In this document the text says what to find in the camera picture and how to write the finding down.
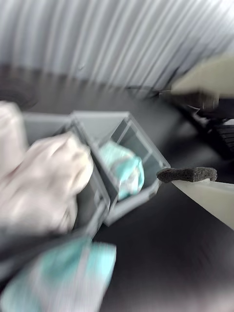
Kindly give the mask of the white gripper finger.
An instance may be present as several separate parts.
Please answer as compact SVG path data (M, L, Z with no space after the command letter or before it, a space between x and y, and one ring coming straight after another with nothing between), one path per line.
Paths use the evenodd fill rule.
M207 91L223 97L234 95L234 57L216 56L195 65L171 86L174 93Z

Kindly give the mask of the white gripper finger foam pad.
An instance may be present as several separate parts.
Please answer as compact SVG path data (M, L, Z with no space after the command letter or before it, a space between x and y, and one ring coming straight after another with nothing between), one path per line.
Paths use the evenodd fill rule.
M229 228L234 229L234 185L217 182L217 170L208 167L165 168L157 173Z

